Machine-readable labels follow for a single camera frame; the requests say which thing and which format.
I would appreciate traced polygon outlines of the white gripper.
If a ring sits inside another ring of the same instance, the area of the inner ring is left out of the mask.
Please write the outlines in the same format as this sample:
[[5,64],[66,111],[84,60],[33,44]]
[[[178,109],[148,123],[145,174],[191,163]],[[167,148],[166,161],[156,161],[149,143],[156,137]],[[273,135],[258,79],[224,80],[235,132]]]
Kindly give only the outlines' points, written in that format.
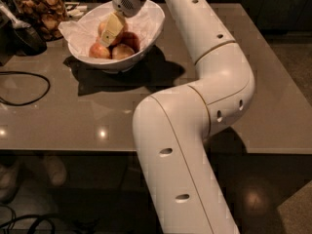
[[[134,17],[147,0],[112,0],[113,8],[125,17]],[[104,47],[117,45],[122,38],[125,18],[118,12],[113,12],[107,18],[105,28],[100,35],[100,42]]]

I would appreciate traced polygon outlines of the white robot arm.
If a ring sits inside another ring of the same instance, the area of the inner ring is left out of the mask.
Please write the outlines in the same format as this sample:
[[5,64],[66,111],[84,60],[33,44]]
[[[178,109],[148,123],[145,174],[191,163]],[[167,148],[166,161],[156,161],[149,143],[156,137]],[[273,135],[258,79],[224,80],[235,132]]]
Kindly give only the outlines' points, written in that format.
[[[194,82],[145,98],[133,117],[136,153],[164,234],[240,234],[204,149],[254,95],[254,74],[206,0],[165,0],[195,66]],[[130,18],[147,0],[112,0]]]

